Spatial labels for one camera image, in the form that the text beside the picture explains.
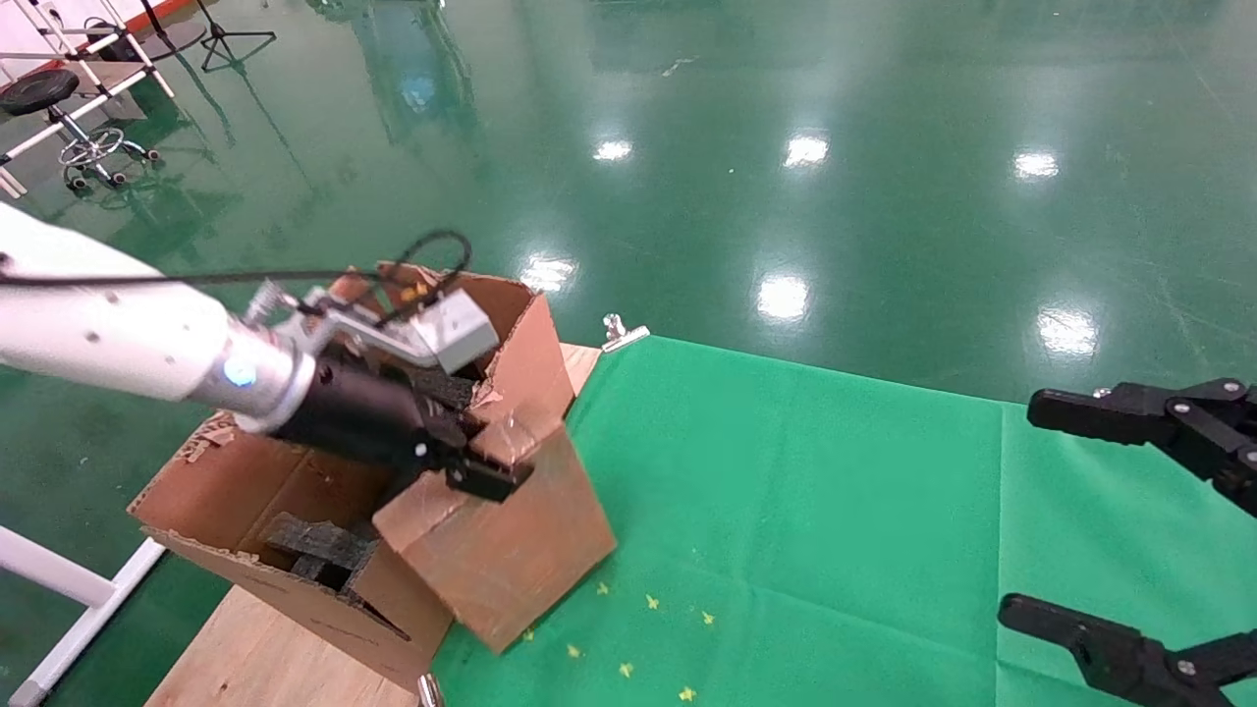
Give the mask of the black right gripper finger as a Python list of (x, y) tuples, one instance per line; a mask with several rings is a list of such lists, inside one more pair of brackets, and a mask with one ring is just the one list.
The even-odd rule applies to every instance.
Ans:
[(1019, 593), (1001, 599), (997, 619), (1063, 648), (1086, 686), (1131, 704), (1231, 706), (1223, 689), (1256, 676), (1254, 630), (1169, 650), (1135, 626)]
[(1027, 420), (1073, 437), (1153, 447), (1256, 515), (1256, 391), (1237, 379), (1182, 389), (1119, 382), (1090, 394), (1042, 389), (1031, 398)]

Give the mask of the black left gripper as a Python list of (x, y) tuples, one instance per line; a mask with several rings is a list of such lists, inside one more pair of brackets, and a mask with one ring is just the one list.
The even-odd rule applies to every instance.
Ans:
[(295, 413), (270, 438), (405, 473), (444, 469), (450, 488), (503, 503), (533, 465), (471, 455), (455, 410), (471, 406), (475, 387), (475, 380), (441, 369), (390, 365), (373, 372), (349, 359), (321, 356)]

